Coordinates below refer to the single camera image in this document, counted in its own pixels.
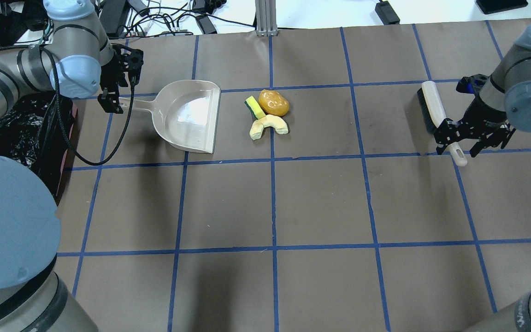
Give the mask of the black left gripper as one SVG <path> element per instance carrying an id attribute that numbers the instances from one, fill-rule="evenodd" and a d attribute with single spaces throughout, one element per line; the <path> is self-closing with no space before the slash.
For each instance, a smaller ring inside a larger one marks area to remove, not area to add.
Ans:
<path id="1" fill-rule="evenodd" d="M 120 114 L 131 114 L 136 86 L 141 79 L 144 52 L 125 45 L 109 45 L 103 51 L 109 58 L 101 65 L 98 103 L 106 113 L 115 113 L 114 94 Z"/>

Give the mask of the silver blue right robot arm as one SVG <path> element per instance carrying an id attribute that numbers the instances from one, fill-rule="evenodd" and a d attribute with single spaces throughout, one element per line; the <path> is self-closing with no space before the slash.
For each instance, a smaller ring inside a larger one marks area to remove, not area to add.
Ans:
<path id="1" fill-rule="evenodd" d="M 434 82 L 424 82 L 418 91 L 437 154 L 447 151 L 455 164 L 465 166 L 467 160 L 459 141 L 474 139 L 470 156 L 476 157 L 487 147 L 505 147 L 517 130 L 531 132 L 531 25 L 514 41 L 493 73 L 463 77 L 456 89 L 474 96 L 458 121 L 445 115 Z M 531 332 L 531 291 L 466 330 Z"/>

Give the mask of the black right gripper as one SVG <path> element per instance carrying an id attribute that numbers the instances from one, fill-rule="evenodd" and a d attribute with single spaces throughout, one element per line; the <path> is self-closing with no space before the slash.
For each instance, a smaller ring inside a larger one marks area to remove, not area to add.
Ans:
<path id="1" fill-rule="evenodd" d="M 436 141 L 436 153 L 442 155 L 449 145 L 463 139 L 478 139 L 470 149 L 472 158 L 478 156 L 487 147 L 504 149 L 516 130 L 510 130 L 506 124 L 507 115 L 482 102 L 472 102 L 459 121 L 445 118 L 433 136 Z"/>

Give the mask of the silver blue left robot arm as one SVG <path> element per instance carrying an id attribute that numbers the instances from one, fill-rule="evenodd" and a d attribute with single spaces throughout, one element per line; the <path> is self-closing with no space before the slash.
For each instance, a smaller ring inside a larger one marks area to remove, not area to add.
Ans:
<path id="1" fill-rule="evenodd" d="M 61 98 L 99 93 L 106 112 L 122 113 L 119 88 L 135 89 L 142 51 L 114 44 L 90 0 L 46 0 L 50 44 L 0 47 L 0 119 L 19 99 L 53 91 L 63 139 Z M 0 332 L 96 332 L 97 325 L 54 271 L 61 224 L 55 201 L 29 168 L 0 156 Z"/>

